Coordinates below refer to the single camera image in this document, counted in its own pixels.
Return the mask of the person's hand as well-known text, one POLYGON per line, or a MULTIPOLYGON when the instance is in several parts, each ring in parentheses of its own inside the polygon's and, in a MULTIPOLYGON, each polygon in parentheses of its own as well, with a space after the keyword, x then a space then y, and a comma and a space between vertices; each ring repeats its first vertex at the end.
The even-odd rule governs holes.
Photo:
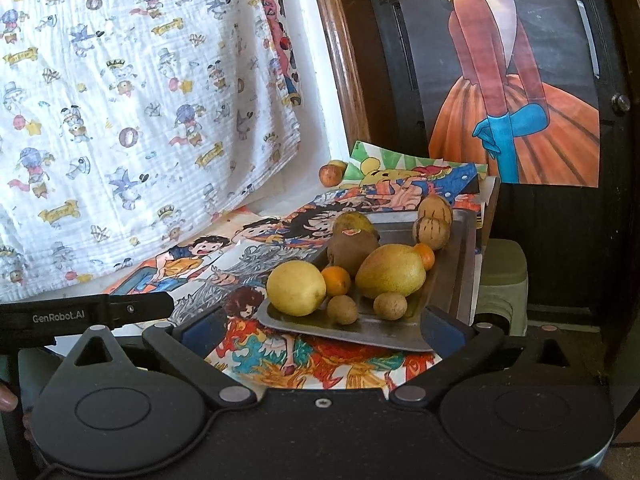
MULTIPOLYGON (((12 413, 18 407, 17 395, 4 383, 0 384, 0 410, 2 413, 12 413)), ((27 411, 23 415, 24 438, 32 440, 32 413, 27 411)))

